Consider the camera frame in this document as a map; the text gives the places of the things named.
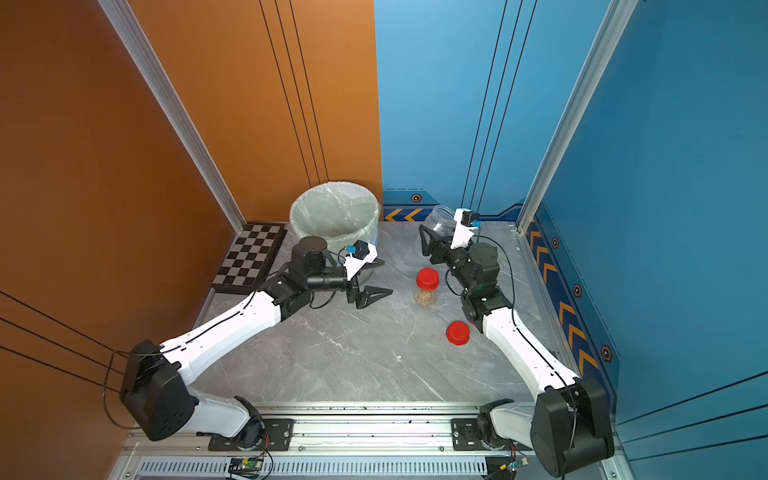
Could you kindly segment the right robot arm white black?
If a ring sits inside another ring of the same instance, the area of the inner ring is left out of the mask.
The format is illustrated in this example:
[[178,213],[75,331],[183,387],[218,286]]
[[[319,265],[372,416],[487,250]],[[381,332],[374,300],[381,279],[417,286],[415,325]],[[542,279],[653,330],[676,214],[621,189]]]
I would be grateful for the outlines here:
[[509,401],[488,406],[478,418],[485,442],[532,448],[555,478],[611,458],[615,444],[605,389],[565,366],[527,328],[498,284],[497,246],[474,242],[471,228],[461,242],[427,226],[420,226],[419,235],[423,255],[445,265],[461,286],[467,320],[500,349],[535,401],[530,413]]

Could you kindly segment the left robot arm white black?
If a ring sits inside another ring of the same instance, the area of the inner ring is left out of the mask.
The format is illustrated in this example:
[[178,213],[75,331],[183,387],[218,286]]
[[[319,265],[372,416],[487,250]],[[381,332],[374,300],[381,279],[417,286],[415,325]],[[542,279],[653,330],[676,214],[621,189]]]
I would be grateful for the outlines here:
[[290,260],[236,306],[207,323],[159,345],[146,340],[128,354],[119,398],[144,435],[165,440],[179,432],[219,437],[242,450],[265,445],[262,415],[245,398],[223,398],[193,388],[210,366],[262,331],[310,305],[317,292],[343,292],[364,309],[391,295],[361,287],[363,270],[383,266],[374,244],[356,241],[339,257],[325,239],[307,236]]

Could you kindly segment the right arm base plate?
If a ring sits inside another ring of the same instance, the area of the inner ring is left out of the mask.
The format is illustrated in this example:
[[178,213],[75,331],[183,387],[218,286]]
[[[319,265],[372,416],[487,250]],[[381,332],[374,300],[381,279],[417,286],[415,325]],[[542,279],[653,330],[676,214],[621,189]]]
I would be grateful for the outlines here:
[[533,449],[523,443],[501,438],[489,419],[483,416],[454,418],[450,421],[453,449],[456,451],[506,451],[512,448],[523,453]]

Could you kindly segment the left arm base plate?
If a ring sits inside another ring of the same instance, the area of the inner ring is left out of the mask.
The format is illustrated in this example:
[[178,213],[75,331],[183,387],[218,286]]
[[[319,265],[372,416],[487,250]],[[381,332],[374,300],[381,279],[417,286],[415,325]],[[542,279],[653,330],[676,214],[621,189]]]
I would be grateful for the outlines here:
[[290,448],[295,420],[292,418],[266,419],[256,443],[243,446],[220,435],[210,437],[207,449],[212,452],[287,452]]

